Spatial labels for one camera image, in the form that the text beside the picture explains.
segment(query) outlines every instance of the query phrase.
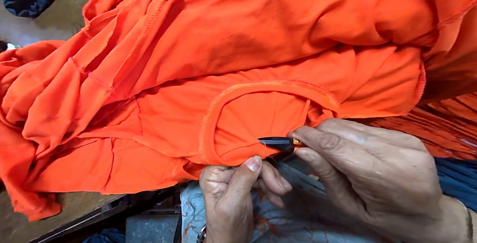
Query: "black blade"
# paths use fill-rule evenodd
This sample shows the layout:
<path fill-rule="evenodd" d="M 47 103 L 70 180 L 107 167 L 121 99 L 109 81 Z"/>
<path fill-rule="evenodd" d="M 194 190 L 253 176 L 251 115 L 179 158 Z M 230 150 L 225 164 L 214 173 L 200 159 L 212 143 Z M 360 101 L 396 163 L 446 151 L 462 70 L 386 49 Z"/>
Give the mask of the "black blade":
<path fill-rule="evenodd" d="M 280 151 L 293 152 L 295 149 L 293 139 L 288 137 L 263 137 L 259 138 L 259 142 Z"/>

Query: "bracelet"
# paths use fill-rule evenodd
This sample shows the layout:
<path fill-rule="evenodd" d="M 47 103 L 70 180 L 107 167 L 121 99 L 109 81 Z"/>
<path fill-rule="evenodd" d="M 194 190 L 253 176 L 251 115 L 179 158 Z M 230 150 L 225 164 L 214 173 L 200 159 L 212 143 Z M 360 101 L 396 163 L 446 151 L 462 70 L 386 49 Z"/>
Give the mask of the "bracelet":
<path fill-rule="evenodd" d="M 472 214 L 470 213 L 470 209 L 467 209 L 467 233 L 469 235 L 470 242 L 474 242 L 474 223 L 472 222 Z"/>
<path fill-rule="evenodd" d="M 462 201 L 460 201 L 459 199 L 456 200 L 459 201 L 462 206 L 467 210 L 467 236 L 469 242 L 472 243 L 474 242 L 474 222 L 472 220 L 472 213 L 470 213 L 470 209 L 464 203 L 462 203 Z"/>
<path fill-rule="evenodd" d="M 200 230 L 199 235 L 197 235 L 197 243 L 203 243 L 204 240 L 206 240 L 207 237 L 207 227 L 204 225 L 202 229 Z"/>

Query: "light blue jeans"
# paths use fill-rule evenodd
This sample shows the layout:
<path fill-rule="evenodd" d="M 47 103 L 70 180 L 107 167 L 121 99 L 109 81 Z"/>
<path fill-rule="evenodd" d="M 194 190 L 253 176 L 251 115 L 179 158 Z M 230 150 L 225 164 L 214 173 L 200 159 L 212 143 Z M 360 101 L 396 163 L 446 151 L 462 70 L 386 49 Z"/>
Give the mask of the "light blue jeans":
<path fill-rule="evenodd" d="M 255 230 L 251 242 L 398 242 L 377 234 L 337 210 L 326 198 L 319 181 L 282 162 L 276 167 L 293 190 L 283 197 L 285 209 L 276 208 L 267 199 L 260 201 L 258 195 L 252 193 Z M 181 203 L 182 242 L 196 243 L 198 233 L 206 224 L 204 199 L 197 181 L 190 182 L 181 192 Z"/>

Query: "orange fabric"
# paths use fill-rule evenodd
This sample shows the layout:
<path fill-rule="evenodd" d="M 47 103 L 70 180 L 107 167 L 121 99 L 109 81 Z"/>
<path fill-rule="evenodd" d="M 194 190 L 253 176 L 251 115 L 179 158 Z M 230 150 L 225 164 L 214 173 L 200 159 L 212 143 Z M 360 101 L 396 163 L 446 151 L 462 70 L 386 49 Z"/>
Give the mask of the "orange fabric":
<path fill-rule="evenodd" d="M 436 157 L 477 160 L 477 93 L 434 102 L 409 115 L 364 119 L 365 124 L 419 137 Z"/>
<path fill-rule="evenodd" d="M 43 193 L 164 188 L 273 154 L 260 136 L 404 115 L 474 2 L 91 0 L 68 41 L 0 54 L 0 176 L 37 220 Z"/>

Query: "wrist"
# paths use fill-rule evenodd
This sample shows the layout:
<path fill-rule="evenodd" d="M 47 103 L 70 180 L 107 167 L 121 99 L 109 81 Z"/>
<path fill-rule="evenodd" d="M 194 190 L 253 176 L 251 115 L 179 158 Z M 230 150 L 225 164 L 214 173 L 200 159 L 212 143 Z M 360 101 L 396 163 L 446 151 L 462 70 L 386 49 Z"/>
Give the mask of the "wrist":
<path fill-rule="evenodd" d="M 423 228 L 409 243 L 468 243 L 468 211 L 457 199 L 443 195 L 439 201 L 435 222 Z"/>

